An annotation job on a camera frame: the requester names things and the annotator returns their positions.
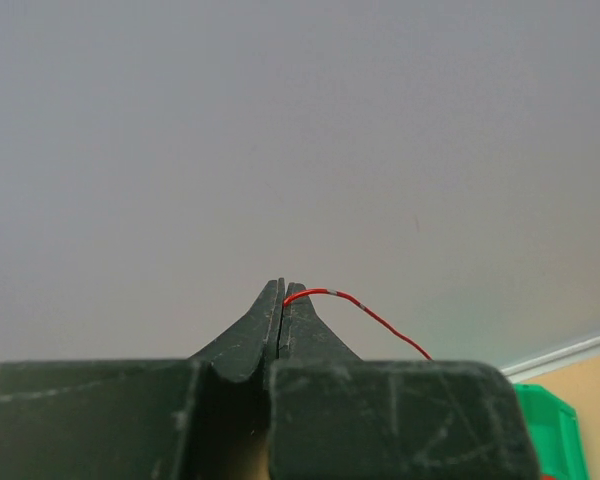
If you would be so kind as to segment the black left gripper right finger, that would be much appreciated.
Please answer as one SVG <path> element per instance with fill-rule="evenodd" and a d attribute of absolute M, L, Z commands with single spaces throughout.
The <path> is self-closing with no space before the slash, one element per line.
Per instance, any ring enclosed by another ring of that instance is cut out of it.
<path fill-rule="evenodd" d="M 537 479 L 512 384 L 473 361 L 366 361 L 285 294 L 269 375 L 274 479 Z"/>

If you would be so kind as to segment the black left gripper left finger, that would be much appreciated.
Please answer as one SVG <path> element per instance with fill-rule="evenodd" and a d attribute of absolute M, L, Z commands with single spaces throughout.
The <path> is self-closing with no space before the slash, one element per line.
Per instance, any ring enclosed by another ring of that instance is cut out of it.
<path fill-rule="evenodd" d="M 0 363 L 0 479 L 265 479 L 285 285 L 185 358 Z"/>

